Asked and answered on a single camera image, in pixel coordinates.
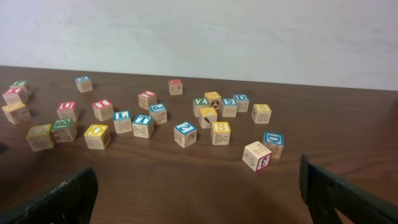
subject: letter cube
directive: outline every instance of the letter cube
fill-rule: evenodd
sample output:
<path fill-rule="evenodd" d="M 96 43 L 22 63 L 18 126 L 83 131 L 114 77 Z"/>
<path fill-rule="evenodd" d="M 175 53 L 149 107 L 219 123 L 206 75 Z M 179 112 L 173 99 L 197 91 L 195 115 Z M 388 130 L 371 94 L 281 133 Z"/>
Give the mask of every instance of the letter cube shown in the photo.
<path fill-rule="evenodd" d="M 225 118 L 236 117 L 238 103 L 234 99 L 221 100 L 221 115 Z"/>
<path fill-rule="evenodd" d="M 50 131 L 56 143 L 74 141 L 77 134 L 76 125 L 71 118 L 55 121 Z"/>
<path fill-rule="evenodd" d="M 185 148 L 197 141 L 197 128 L 188 121 L 174 127 L 174 141 Z"/>
<path fill-rule="evenodd" d="M 169 80 L 169 92 L 170 95 L 181 95 L 182 94 L 181 80 Z"/>
<path fill-rule="evenodd" d="M 118 134 L 132 131 L 130 111 L 115 112 L 113 114 L 113 123 Z"/>
<path fill-rule="evenodd" d="M 199 118 L 200 108 L 209 107 L 209 101 L 206 98 L 193 99 L 193 114 Z"/>
<path fill-rule="evenodd" d="M 248 112 L 249 97 L 245 94 L 235 94 L 234 99 L 238 103 L 238 112 Z"/>
<path fill-rule="evenodd" d="M 242 160 L 255 172 L 268 165 L 271 154 L 271 150 L 256 141 L 244 148 Z"/>
<path fill-rule="evenodd" d="M 21 102 L 11 103 L 10 105 L 3 106 L 2 110 L 6 115 L 6 118 L 12 124 L 18 124 L 21 121 L 27 121 L 31 119 L 29 110 L 25 106 L 25 104 Z"/>
<path fill-rule="evenodd" d="M 34 152 L 54 148 L 55 143 L 51 138 L 50 129 L 51 124 L 34 126 L 30 128 L 26 139 Z"/>
<path fill-rule="evenodd" d="M 16 81 L 10 86 L 10 88 L 23 88 L 27 96 L 30 96 L 33 93 L 33 91 L 30 89 L 29 82 L 27 80 Z"/>
<path fill-rule="evenodd" d="M 215 146 L 228 145 L 231 137 L 231 128 L 228 122 L 213 122 L 211 129 L 211 143 Z"/>
<path fill-rule="evenodd" d="M 155 125 L 167 122 L 167 109 L 163 103 L 149 106 L 149 115 L 154 117 Z"/>
<path fill-rule="evenodd" d="M 2 94 L 2 97 L 8 105 L 17 102 L 26 103 L 28 100 L 27 94 L 23 88 L 10 88 Z"/>
<path fill-rule="evenodd" d="M 91 80 L 88 77 L 75 78 L 75 82 L 80 93 L 93 90 L 93 84 L 91 84 Z"/>
<path fill-rule="evenodd" d="M 255 104 L 251 117 L 256 124 L 268 124 L 271 118 L 271 108 L 268 105 Z"/>
<path fill-rule="evenodd" d="M 209 101 L 210 106 L 218 110 L 221 106 L 221 96 L 217 92 L 205 93 L 205 98 Z"/>
<path fill-rule="evenodd" d="M 211 128 L 211 124 L 217 121 L 217 111 L 214 107 L 200 108 L 199 123 L 201 128 Z"/>
<path fill-rule="evenodd" d="M 111 142 L 108 125 L 91 125 L 85 133 L 85 139 L 89 149 L 106 149 Z"/>
<path fill-rule="evenodd" d="M 154 105 L 156 103 L 156 93 L 153 93 L 151 91 L 145 91 L 138 94 L 138 105 L 145 110 L 148 110 L 150 105 Z"/>
<path fill-rule="evenodd" d="M 79 119 L 80 112 L 76 107 L 76 102 L 65 102 L 60 103 L 57 108 L 58 117 L 60 119 L 68 119 L 71 118 L 74 121 Z"/>
<path fill-rule="evenodd" d="M 149 138 L 154 132 L 154 117 L 138 115 L 132 122 L 132 130 L 135 137 Z"/>
<path fill-rule="evenodd" d="M 279 159 L 284 149 L 284 136 L 283 134 L 265 132 L 262 139 L 263 145 L 272 152 L 271 158 Z"/>
<path fill-rule="evenodd" d="M 113 118 L 113 105 L 109 100 L 101 100 L 93 103 L 94 115 L 100 120 L 105 121 Z"/>

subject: block top face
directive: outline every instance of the block top face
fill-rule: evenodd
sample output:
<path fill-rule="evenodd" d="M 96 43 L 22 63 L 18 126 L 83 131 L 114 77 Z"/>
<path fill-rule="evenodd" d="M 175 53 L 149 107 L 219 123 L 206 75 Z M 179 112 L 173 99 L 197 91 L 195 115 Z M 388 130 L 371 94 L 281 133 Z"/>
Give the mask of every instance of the block top face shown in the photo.
<path fill-rule="evenodd" d="M 280 146 L 284 145 L 283 134 L 265 132 L 264 139 L 265 139 L 265 142 L 267 142 L 267 143 L 277 144 Z"/>
<path fill-rule="evenodd" d="M 155 112 L 159 112 L 159 111 L 163 111 L 166 110 L 166 106 L 163 103 L 158 103 L 156 105 L 151 105 L 149 106 L 149 109 L 155 113 Z"/>
<path fill-rule="evenodd" d="M 7 112 L 11 112 L 16 109 L 23 108 L 24 106 L 25 106 L 25 104 L 23 104 L 21 102 L 16 102 L 16 103 L 11 103 L 10 105 L 3 106 L 2 109 Z"/>
<path fill-rule="evenodd" d="M 5 91 L 3 93 L 3 95 L 6 95 L 6 94 L 18 94 L 22 90 L 23 90 L 23 88 L 10 88 L 7 91 Z"/>
<path fill-rule="evenodd" d="M 181 80 L 169 80 L 171 85 L 182 84 Z"/>
<path fill-rule="evenodd" d="M 238 103 L 234 99 L 223 99 L 223 103 L 224 105 L 231 105 L 231 106 L 238 105 Z"/>
<path fill-rule="evenodd" d="M 254 104 L 254 107 L 259 112 L 271 112 L 271 108 L 268 105 Z"/>
<path fill-rule="evenodd" d="M 229 127 L 228 122 L 224 122 L 224 121 L 213 122 L 212 127 L 213 127 L 213 131 L 215 133 L 230 133 L 231 132 L 231 128 Z"/>
<path fill-rule="evenodd" d="M 88 77 L 79 77 L 79 78 L 75 78 L 76 81 L 78 82 L 85 82 L 85 81 L 89 81 L 90 78 Z"/>
<path fill-rule="evenodd" d="M 249 100 L 249 97 L 246 94 L 235 94 L 234 99 L 236 101 Z"/>
<path fill-rule="evenodd" d="M 102 136 L 107 130 L 108 125 L 92 124 L 86 131 L 85 136 Z"/>
<path fill-rule="evenodd" d="M 205 93 L 205 97 L 209 99 L 221 98 L 220 94 L 218 94 L 216 91 Z"/>
<path fill-rule="evenodd" d="M 266 148 L 265 145 L 261 144 L 259 141 L 249 144 L 244 148 L 251 152 L 251 154 L 256 156 L 258 159 L 272 153 L 271 150 Z"/>
<path fill-rule="evenodd" d="M 55 121 L 52 126 L 51 126 L 51 130 L 57 130 L 57 129 L 65 129 L 65 128 L 69 128 L 73 123 L 73 119 L 69 118 L 69 119 L 61 119 L 58 121 Z"/>
<path fill-rule="evenodd" d="M 102 109 L 102 108 L 105 108 L 105 107 L 111 106 L 111 105 L 112 105 L 112 103 L 109 100 L 101 100 L 96 103 L 93 103 L 93 106 L 95 106 L 98 109 Z"/>
<path fill-rule="evenodd" d="M 37 136 L 46 135 L 50 132 L 50 129 L 51 129 L 51 124 L 31 127 L 29 132 L 27 133 L 26 138 L 33 138 Z"/>
<path fill-rule="evenodd" d="M 24 86 L 24 85 L 27 85 L 27 84 L 28 84 L 28 81 L 24 80 L 24 81 L 16 81 L 11 86 Z"/>
<path fill-rule="evenodd" d="M 214 107 L 199 108 L 199 110 L 202 116 L 217 116 L 217 111 Z"/>
<path fill-rule="evenodd" d="M 113 113 L 114 121 L 119 121 L 122 119 L 131 119 L 130 111 L 119 111 L 119 112 Z"/>
<path fill-rule="evenodd" d="M 134 121 L 133 121 L 133 123 L 134 124 L 143 124 L 143 125 L 148 125 L 148 124 L 150 124 L 150 122 L 152 121 L 154 119 L 154 117 L 152 117 L 152 116 L 148 116 L 148 115 L 138 115 L 135 119 L 134 119 Z"/>
<path fill-rule="evenodd" d="M 58 105 L 57 110 L 65 110 L 65 109 L 74 109 L 76 106 L 76 102 L 72 101 L 72 102 L 64 102 L 64 103 L 60 103 Z"/>
<path fill-rule="evenodd" d="M 199 98 L 199 99 L 194 99 L 195 105 L 209 105 L 209 101 L 207 101 L 206 98 Z"/>
<path fill-rule="evenodd" d="M 188 134 L 188 133 L 196 130 L 197 127 L 195 127 L 193 124 L 186 121 L 182 124 L 176 125 L 174 128 L 177 129 L 182 134 Z"/>
<path fill-rule="evenodd" d="M 153 96 L 156 96 L 156 93 L 147 90 L 147 91 L 140 93 L 139 95 L 142 97 L 145 97 L 145 98 L 151 98 Z"/>

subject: black object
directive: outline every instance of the black object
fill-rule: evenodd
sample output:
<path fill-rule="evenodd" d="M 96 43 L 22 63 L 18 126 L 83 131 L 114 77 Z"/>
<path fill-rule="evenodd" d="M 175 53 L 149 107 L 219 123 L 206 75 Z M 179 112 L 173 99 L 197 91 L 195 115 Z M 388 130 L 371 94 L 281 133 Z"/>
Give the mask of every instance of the black object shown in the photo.
<path fill-rule="evenodd" d="M 398 208 L 357 188 L 315 164 L 303 154 L 300 191 L 314 224 L 342 223 L 335 208 L 354 223 L 398 223 Z"/>
<path fill-rule="evenodd" d="M 86 224 L 90 222 L 97 193 L 95 172 L 87 167 L 44 197 L 5 212 L 0 223 Z"/>

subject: white wall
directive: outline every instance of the white wall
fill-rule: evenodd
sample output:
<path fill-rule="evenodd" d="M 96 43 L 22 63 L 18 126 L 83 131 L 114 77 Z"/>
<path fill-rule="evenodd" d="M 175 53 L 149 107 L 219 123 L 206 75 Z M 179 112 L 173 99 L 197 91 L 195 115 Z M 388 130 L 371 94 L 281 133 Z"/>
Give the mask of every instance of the white wall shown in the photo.
<path fill-rule="evenodd" d="M 398 90 L 396 0 L 0 0 L 0 65 Z"/>

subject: table surface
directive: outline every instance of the table surface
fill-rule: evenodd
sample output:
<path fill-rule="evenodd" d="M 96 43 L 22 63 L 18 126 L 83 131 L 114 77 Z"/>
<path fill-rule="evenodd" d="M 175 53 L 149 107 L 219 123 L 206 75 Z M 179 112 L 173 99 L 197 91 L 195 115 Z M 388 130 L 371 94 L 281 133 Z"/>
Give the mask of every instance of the table surface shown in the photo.
<path fill-rule="evenodd" d="M 80 93 L 74 78 L 88 75 L 94 90 Z M 360 187 L 398 205 L 398 92 L 180 78 L 182 95 L 170 96 L 174 77 L 0 67 L 2 91 L 17 80 L 34 90 L 28 122 L 11 124 L 0 116 L 0 210 L 17 205 L 78 172 L 94 167 L 99 191 L 92 223 L 311 223 L 299 191 L 302 153 Z M 132 117 L 148 114 L 137 94 L 157 93 L 169 121 L 156 126 L 150 139 L 116 134 L 113 120 L 100 122 L 91 104 L 107 99 L 115 111 Z M 267 103 L 269 124 L 254 124 L 251 107 L 223 118 L 232 129 L 228 146 L 213 146 L 210 129 L 202 129 L 192 99 L 217 91 L 231 98 L 247 94 L 250 106 Z M 80 108 L 76 141 L 33 152 L 26 141 L 31 126 L 53 123 L 61 102 Z M 176 124 L 198 127 L 198 141 L 183 149 L 174 141 Z M 84 131 L 108 124 L 106 150 L 87 148 Z M 280 159 L 254 173 L 243 161 L 245 145 L 261 141 L 265 131 L 282 133 Z"/>

